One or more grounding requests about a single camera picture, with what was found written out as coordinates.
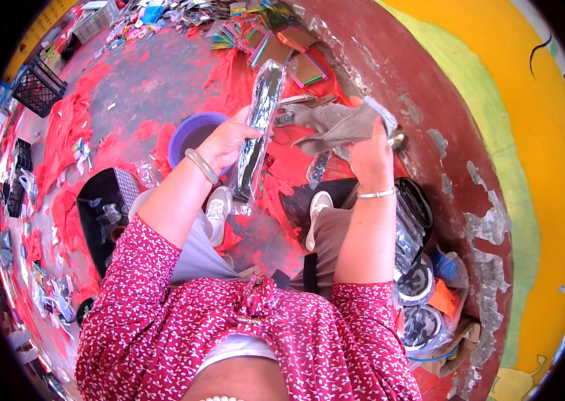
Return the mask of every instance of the black plastic crate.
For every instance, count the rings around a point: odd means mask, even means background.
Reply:
[[[33,171],[33,155],[31,153],[31,144],[25,140],[17,139],[15,142],[15,158],[16,169],[21,167],[24,170]]]
[[[58,78],[39,56],[35,56],[20,76],[13,98],[44,118],[55,102],[63,98],[66,86],[66,82]]]
[[[22,170],[20,167],[16,167],[15,170],[9,169],[6,181],[2,185],[2,193],[6,199],[6,210],[8,210],[8,215],[12,218],[19,218],[22,202],[24,201],[24,193],[26,192],[19,181],[21,176]]]

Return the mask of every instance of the white sneaker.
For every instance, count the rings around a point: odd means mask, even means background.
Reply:
[[[305,241],[305,246],[309,252],[313,252],[314,246],[316,246],[316,239],[314,238],[314,225],[316,224],[316,218],[318,217],[318,213],[320,213],[320,211],[325,207],[334,207],[334,202],[325,190],[321,190],[314,195],[313,199],[311,199],[311,206],[309,207],[311,227],[309,228],[307,240]]]
[[[231,211],[231,190],[227,187],[216,188],[206,203],[206,218],[211,223],[211,245],[214,248],[222,245],[225,239],[225,221]]]

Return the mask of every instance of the hand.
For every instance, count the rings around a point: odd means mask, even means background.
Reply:
[[[351,103],[358,106],[360,98],[351,98]],[[360,194],[383,192],[394,187],[394,158],[391,146],[387,143],[387,131],[383,119],[374,121],[372,138],[360,140],[348,145],[351,153],[351,165],[358,178]]]
[[[257,139],[262,131],[246,124],[251,106],[241,108],[235,116],[220,124],[196,149],[198,155],[220,175],[220,171],[238,159],[240,147],[246,139]]]

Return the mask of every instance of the white undershirt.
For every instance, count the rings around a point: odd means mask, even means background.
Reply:
[[[197,373],[223,359],[243,356],[265,357],[278,361],[269,344],[263,339],[246,334],[230,334],[208,353]]]

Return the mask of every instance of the red floral blouse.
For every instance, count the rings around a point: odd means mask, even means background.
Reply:
[[[391,283],[334,284],[331,303],[261,282],[198,278],[169,292],[181,250],[135,218],[82,324],[85,400],[179,400],[214,345],[264,339],[290,400],[420,400],[394,331]]]

